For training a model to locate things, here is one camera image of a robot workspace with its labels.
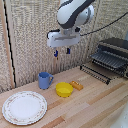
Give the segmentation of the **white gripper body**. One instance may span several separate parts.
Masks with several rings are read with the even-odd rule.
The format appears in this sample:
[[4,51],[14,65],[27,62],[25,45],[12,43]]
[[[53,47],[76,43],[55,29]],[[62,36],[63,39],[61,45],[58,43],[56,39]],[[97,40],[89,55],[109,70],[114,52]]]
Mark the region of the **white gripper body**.
[[75,32],[73,34],[62,34],[60,29],[52,30],[47,33],[47,45],[50,48],[71,46],[80,41],[80,34]]

